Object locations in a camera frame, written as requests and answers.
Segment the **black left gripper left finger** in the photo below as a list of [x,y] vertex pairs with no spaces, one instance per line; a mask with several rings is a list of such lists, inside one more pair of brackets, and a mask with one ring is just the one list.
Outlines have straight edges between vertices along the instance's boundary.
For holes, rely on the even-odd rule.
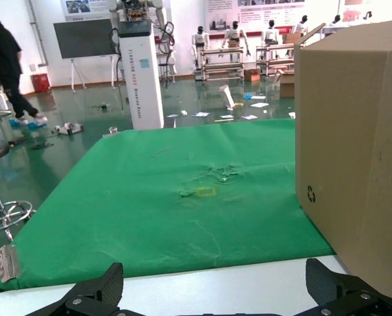
[[100,277],[75,284],[60,300],[31,316],[120,315],[123,265],[112,264]]

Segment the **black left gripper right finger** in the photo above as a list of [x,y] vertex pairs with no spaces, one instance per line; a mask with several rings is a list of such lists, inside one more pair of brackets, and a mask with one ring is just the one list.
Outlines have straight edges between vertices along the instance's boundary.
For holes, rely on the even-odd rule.
[[392,298],[357,276],[331,271],[318,259],[306,261],[306,288],[317,306],[301,315],[392,315]]

